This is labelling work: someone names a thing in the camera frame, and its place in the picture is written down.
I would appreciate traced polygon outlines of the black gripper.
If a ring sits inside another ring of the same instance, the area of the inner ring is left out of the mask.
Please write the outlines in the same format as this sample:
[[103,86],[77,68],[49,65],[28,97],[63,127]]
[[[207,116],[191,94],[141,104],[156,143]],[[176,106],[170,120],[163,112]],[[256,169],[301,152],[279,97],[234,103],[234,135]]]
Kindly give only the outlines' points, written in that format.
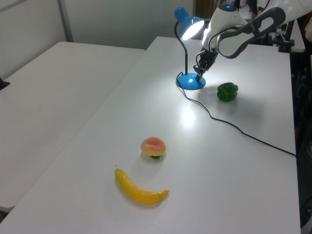
[[198,65],[194,65],[194,71],[196,72],[196,80],[199,81],[203,78],[203,75],[208,71],[214,64],[217,51],[215,49],[207,50],[204,47],[199,52],[200,60]]

